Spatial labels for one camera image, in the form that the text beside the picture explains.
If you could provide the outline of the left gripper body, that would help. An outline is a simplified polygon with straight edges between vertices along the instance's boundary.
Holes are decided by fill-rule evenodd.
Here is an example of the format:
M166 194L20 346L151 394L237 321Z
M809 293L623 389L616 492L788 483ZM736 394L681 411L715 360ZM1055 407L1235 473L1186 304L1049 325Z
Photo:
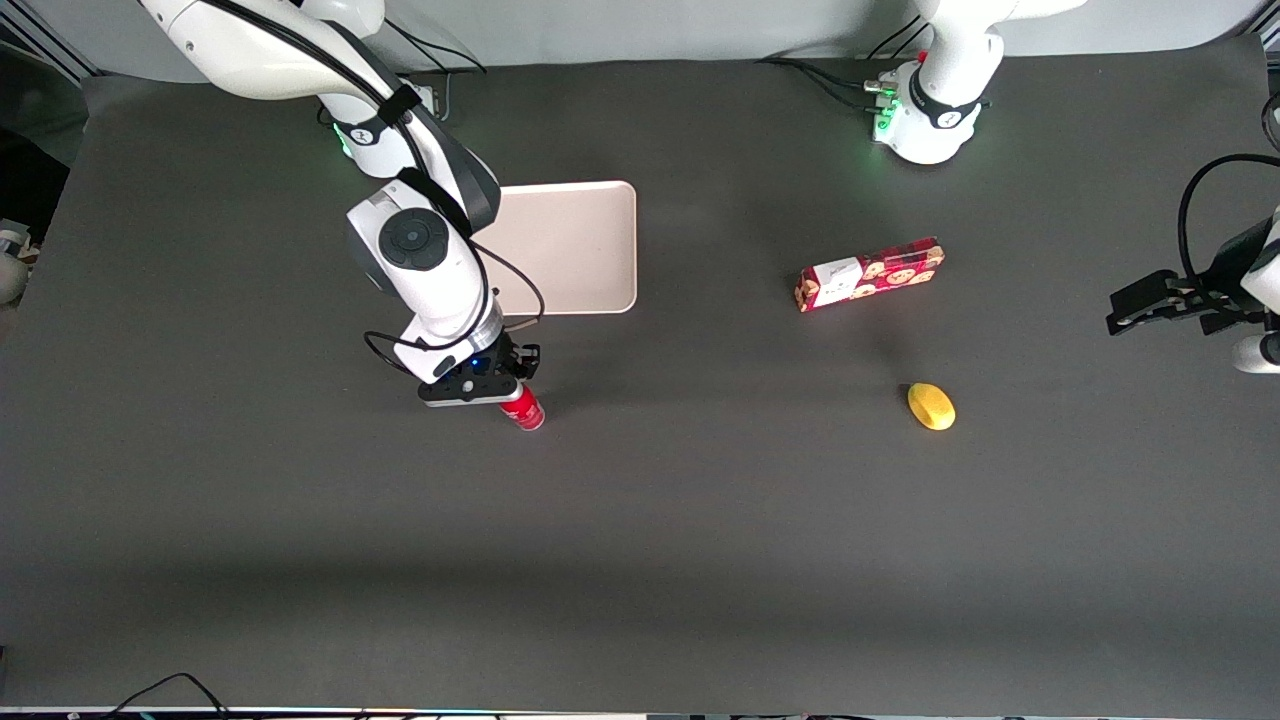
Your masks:
M1199 275L1216 302L1234 313L1279 310L1279 210L1216 252Z

